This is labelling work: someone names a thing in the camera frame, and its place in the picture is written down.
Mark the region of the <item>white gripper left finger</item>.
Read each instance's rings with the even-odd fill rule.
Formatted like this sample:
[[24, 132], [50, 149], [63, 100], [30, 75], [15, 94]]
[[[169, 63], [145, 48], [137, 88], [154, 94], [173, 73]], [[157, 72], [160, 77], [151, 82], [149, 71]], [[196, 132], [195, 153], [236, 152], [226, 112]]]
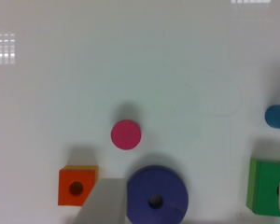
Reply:
[[73, 224], [124, 224], [127, 183], [124, 178], [99, 179]]

